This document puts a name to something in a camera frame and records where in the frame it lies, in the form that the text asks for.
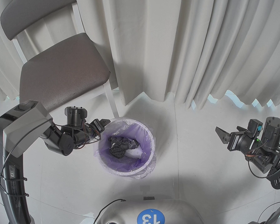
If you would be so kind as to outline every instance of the white chair frame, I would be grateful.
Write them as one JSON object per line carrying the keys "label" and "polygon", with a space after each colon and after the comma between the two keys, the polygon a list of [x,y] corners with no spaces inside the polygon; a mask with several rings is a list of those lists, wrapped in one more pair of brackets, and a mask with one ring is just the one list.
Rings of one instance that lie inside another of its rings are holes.
{"label": "white chair frame", "polygon": [[[81,19],[81,16],[80,16],[79,7],[78,7],[78,4],[76,2],[72,4],[72,9],[74,11],[74,15],[75,15],[75,19],[76,19],[76,22],[77,22],[79,33],[85,32],[84,26],[83,26],[83,23],[82,23],[82,19]],[[18,52],[20,58],[22,59],[23,63],[25,64],[27,62],[27,59],[26,59],[26,57],[25,57],[25,55],[24,55],[24,53],[23,53],[23,51],[20,47],[20,44],[19,44],[19,41],[18,41],[17,37],[15,37],[12,41],[15,45],[15,48],[17,49],[17,52]],[[114,97],[113,97],[113,94],[112,94],[112,90],[111,90],[109,80],[105,84],[103,84],[103,85],[101,85],[101,86],[99,86],[99,87],[97,87],[97,88],[95,88],[95,89],[93,89],[89,92],[86,92],[85,94],[79,96],[78,98],[76,98],[74,100],[69,101],[68,103],[76,102],[78,104],[82,100],[90,100],[94,97],[97,97],[98,95],[103,94],[103,93],[106,94],[106,97],[107,97],[108,102],[110,104],[110,107],[111,107],[111,110],[113,112],[114,118],[119,118],[117,107],[116,107],[116,104],[115,104],[115,101],[114,101]]]}

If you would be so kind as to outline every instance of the chair leg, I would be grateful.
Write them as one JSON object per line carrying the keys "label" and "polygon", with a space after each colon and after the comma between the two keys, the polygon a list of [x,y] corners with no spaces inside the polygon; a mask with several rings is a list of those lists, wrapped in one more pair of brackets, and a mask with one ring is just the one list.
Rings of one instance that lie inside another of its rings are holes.
{"label": "chair leg", "polygon": [[116,104],[115,104],[115,101],[114,101],[114,97],[113,97],[113,94],[112,94],[112,90],[111,90],[109,80],[105,84],[103,84],[103,86],[104,86],[104,89],[105,89],[106,97],[107,97],[107,99],[109,101],[109,104],[111,106],[114,118],[119,118],[119,114],[118,114],[117,107],[116,107]]}

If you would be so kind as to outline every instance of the white number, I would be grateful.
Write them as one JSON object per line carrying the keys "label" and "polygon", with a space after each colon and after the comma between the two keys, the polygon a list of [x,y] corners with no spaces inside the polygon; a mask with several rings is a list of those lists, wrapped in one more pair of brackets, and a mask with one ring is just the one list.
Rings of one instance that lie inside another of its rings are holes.
{"label": "white number", "polygon": [[151,219],[150,215],[143,215],[142,220],[143,220],[143,224],[151,224],[149,223],[149,220],[146,219],[146,217],[148,217],[148,219]]}
{"label": "white number", "polygon": [[157,215],[153,215],[153,224],[160,224],[160,221],[157,222]]}

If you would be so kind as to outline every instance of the curtain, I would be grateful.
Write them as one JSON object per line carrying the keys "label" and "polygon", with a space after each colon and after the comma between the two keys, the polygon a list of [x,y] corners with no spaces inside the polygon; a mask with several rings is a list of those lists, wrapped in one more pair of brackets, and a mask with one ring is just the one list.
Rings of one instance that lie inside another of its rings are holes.
{"label": "curtain", "polygon": [[[0,0],[0,13],[10,0]],[[280,0],[77,0],[124,105],[145,92],[198,109],[227,90],[280,104]],[[70,6],[19,35],[27,58],[77,33]],[[0,26],[0,98],[19,93],[21,61]]]}

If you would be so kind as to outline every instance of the logo on robot arm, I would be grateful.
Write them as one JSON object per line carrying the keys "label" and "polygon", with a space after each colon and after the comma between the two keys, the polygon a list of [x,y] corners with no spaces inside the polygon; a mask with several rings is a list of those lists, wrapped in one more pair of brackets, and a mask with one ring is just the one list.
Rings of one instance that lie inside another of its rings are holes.
{"label": "logo on robot arm", "polygon": [[138,215],[137,224],[165,224],[165,216],[157,209],[146,209]]}

